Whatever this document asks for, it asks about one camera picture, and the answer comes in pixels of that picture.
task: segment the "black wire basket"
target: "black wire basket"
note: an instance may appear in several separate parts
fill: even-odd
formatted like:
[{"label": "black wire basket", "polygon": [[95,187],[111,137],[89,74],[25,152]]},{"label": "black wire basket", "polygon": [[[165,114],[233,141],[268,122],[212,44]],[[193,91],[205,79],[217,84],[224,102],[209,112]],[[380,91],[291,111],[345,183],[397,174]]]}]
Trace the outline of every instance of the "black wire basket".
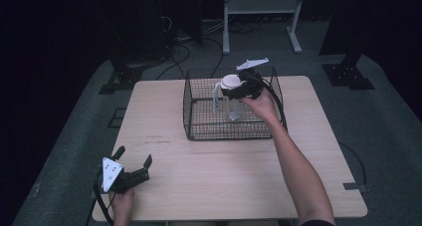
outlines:
[{"label": "black wire basket", "polygon": [[[273,67],[254,68],[274,90],[283,107],[283,96]],[[271,138],[270,130],[245,106],[241,121],[225,117],[223,95],[218,91],[218,109],[213,112],[213,90],[221,79],[238,74],[235,69],[189,70],[186,74],[183,97],[183,125],[190,140],[226,140]]]}]

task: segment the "wooden table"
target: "wooden table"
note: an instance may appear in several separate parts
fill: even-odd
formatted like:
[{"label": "wooden table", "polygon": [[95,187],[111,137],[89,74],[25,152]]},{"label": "wooden table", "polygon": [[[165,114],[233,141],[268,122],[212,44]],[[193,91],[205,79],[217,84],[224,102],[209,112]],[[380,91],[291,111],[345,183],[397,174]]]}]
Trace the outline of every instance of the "wooden table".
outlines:
[{"label": "wooden table", "polygon": [[[321,177],[335,217],[362,217],[366,205],[307,77],[279,77],[289,133]],[[182,120],[184,81],[139,82],[114,151],[126,148],[125,171],[150,180],[135,187],[133,220],[297,218],[271,139],[190,141]],[[96,205],[94,219],[105,221]]]}]

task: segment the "plastic bottle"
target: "plastic bottle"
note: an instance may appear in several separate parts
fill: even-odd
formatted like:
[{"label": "plastic bottle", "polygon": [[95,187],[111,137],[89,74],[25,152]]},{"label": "plastic bottle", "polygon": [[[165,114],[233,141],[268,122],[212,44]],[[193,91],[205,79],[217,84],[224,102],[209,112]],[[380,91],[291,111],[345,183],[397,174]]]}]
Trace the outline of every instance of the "plastic bottle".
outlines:
[{"label": "plastic bottle", "polygon": [[242,85],[237,75],[227,75],[221,80],[221,90],[223,92],[223,106],[225,116],[228,121],[241,121],[245,111],[245,105],[237,99],[230,100],[224,95],[224,90],[233,90]]}]

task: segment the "hand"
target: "hand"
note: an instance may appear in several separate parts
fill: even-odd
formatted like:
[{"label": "hand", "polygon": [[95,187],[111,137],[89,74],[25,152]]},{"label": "hand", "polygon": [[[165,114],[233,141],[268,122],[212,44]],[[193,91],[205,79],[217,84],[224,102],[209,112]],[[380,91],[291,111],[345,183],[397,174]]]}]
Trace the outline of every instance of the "hand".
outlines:
[{"label": "hand", "polygon": [[124,194],[110,192],[108,198],[114,213],[114,226],[128,225],[133,210],[134,191],[133,188],[128,189]]},{"label": "hand", "polygon": [[272,120],[279,121],[273,96],[271,96],[267,89],[263,89],[261,95],[257,99],[241,99],[241,102],[248,106],[252,112],[265,123],[269,123]]}]

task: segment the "black cable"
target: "black cable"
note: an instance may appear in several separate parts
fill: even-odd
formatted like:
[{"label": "black cable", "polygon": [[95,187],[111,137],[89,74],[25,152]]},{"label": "black cable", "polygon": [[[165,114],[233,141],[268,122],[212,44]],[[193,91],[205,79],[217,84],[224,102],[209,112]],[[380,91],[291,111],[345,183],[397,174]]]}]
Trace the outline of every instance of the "black cable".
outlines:
[{"label": "black cable", "polygon": [[363,182],[362,185],[366,184],[366,169],[365,166],[363,165],[362,160],[359,158],[359,156],[357,155],[356,152],[354,152],[354,150],[352,148],[350,148],[349,146],[347,146],[346,144],[342,143],[341,141],[338,142],[338,144],[346,149],[348,149],[353,155],[354,157],[356,157],[357,161],[360,164],[360,168],[362,169],[362,177],[363,177]]},{"label": "black cable", "polygon": [[266,84],[264,82],[264,80],[257,79],[254,76],[250,76],[250,75],[244,75],[244,76],[249,78],[249,79],[255,80],[256,82],[261,84],[264,88],[266,88],[266,90],[268,90],[268,92],[270,92],[271,96],[273,96],[273,99],[276,101],[277,108],[279,109],[281,123],[285,127],[285,129],[288,130],[288,124],[286,122],[286,116],[285,116],[285,111],[284,111],[284,107],[283,107],[283,96],[281,96],[282,99],[280,100],[279,96],[277,96],[277,94],[273,90],[273,88],[270,85]]},{"label": "black cable", "polygon": [[112,199],[111,199],[111,201],[109,202],[109,205],[106,207],[106,209],[109,209],[109,207],[112,205],[112,202],[114,201],[114,199],[115,199],[115,193],[114,193],[114,195],[112,196]]},{"label": "black cable", "polygon": [[122,39],[121,38],[121,36],[114,30],[114,28],[112,27],[112,25],[111,25],[111,23],[108,21],[108,19],[107,19],[107,17],[106,17],[106,14],[104,13],[104,11],[103,11],[103,8],[102,8],[102,6],[101,6],[101,4],[100,4],[100,1],[99,0],[95,0],[96,2],[97,2],[97,5],[99,6],[99,8],[100,8],[100,13],[101,13],[101,16],[103,17],[103,19],[104,19],[104,22],[106,23],[106,27],[103,25],[103,21],[101,21],[100,20],[100,23],[101,23],[101,25],[102,25],[102,27],[104,27],[104,28],[107,28],[107,29],[109,29],[113,34],[114,34],[114,36],[115,37],[117,37],[117,39],[127,48],[127,50],[128,51],[130,51],[131,53],[133,53],[139,60],[141,60],[141,61],[144,61],[144,62],[146,62],[146,63],[148,63],[147,65],[144,65],[144,66],[141,66],[141,67],[138,67],[138,68],[132,68],[132,69],[144,69],[145,67],[147,67],[147,68],[150,68],[150,67],[156,67],[156,66],[159,66],[159,65],[162,65],[165,61],[167,61],[167,59],[163,59],[163,60],[159,60],[159,61],[157,61],[156,63],[149,63],[149,61],[147,61],[147,60],[145,60],[144,58],[142,58],[140,55],[138,55],[130,46],[129,46],[129,44],[124,40],[124,39]]},{"label": "black cable", "polygon": [[189,50],[189,48],[187,48],[187,47],[185,47],[185,46],[183,46],[183,45],[175,45],[175,46],[177,46],[177,47],[182,47],[182,48],[184,48],[186,51],[187,51],[187,55],[186,55],[186,57],[184,57],[184,59],[182,59],[180,62],[176,62],[176,61],[174,61],[174,59],[173,59],[173,61],[174,61],[174,65],[172,65],[172,66],[170,66],[170,67],[168,67],[167,69],[165,69],[163,72],[161,72],[161,74],[159,74],[158,75],[158,77],[156,78],[156,80],[159,80],[167,71],[169,71],[170,69],[172,69],[172,68],[174,68],[174,67],[176,67],[176,66],[178,66],[179,67],[179,70],[182,72],[182,74],[183,74],[183,70],[180,68],[180,64],[181,63],[183,63],[185,60],[187,60],[187,58],[190,56],[190,50]]},{"label": "black cable", "polygon": [[99,177],[100,175],[102,175],[102,173],[103,173],[103,170],[100,168],[99,172],[96,175],[96,178],[94,179],[93,190],[94,190],[94,194],[96,195],[96,199],[99,202],[100,209],[102,210],[103,215],[105,216],[105,220],[108,222],[109,225],[113,225],[114,222],[109,216],[108,208],[106,207],[105,202],[102,199],[102,195],[100,194]]},{"label": "black cable", "polygon": [[216,43],[218,45],[218,47],[220,48],[220,52],[221,52],[220,60],[218,61],[218,64],[214,68],[213,72],[211,73],[210,79],[212,79],[212,77],[214,76],[214,74],[217,71],[218,67],[220,66],[221,62],[223,62],[223,57],[224,57],[223,46],[221,46],[221,44],[218,41],[215,41],[213,39],[204,38],[204,40],[208,40],[208,41],[211,41],[211,42]]}]

